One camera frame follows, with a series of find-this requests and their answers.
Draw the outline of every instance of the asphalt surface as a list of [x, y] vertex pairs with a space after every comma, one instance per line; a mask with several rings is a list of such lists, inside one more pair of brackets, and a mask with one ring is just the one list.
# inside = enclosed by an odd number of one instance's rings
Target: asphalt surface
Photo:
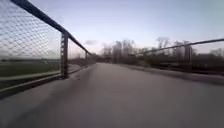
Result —
[[10, 128], [223, 128], [224, 87], [97, 64]]

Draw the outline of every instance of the guardrail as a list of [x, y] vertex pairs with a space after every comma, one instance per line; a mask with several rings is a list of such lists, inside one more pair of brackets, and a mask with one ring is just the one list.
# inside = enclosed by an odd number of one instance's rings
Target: guardrail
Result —
[[27, 0], [1, 0], [0, 26], [0, 98], [94, 63], [75, 37]]
[[223, 42], [224, 38], [176, 42], [174, 46], [139, 52], [134, 61], [141, 60], [144, 66], [161, 69], [224, 75]]

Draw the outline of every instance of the field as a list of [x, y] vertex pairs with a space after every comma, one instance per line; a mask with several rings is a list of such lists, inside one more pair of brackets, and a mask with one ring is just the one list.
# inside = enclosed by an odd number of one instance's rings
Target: field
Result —
[[57, 71], [60, 69], [58, 62], [1, 62], [0, 77], [12, 77]]

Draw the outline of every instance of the handrail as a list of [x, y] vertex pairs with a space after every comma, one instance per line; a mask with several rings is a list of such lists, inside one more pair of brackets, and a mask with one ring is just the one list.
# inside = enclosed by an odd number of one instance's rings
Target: handrail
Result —
[[153, 49], [153, 50], [140, 52], [140, 53], [137, 53], [137, 54], [146, 54], [146, 53], [149, 53], [149, 52], [156, 52], [156, 51], [161, 51], [161, 50], [166, 50], [166, 49], [173, 49], [173, 48], [184, 47], [184, 46], [191, 46], [191, 45], [197, 45], [197, 44], [208, 44], [208, 43], [221, 42], [221, 41], [224, 41], [224, 38], [213, 39], [213, 40], [205, 40], [205, 41], [198, 41], [198, 42], [189, 43], [189, 44], [182, 44], [182, 45], [176, 45], [176, 46], [171, 46], [171, 47], [166, 47], [166, 48]]

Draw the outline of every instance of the sky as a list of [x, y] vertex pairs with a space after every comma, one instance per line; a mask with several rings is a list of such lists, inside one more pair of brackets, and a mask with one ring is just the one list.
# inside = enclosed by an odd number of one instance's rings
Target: sky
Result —
[[191, 42], [224, 37], [223, 0], [29, 1], [96, 53], [123, 39], [151, 47], [158, 37]]

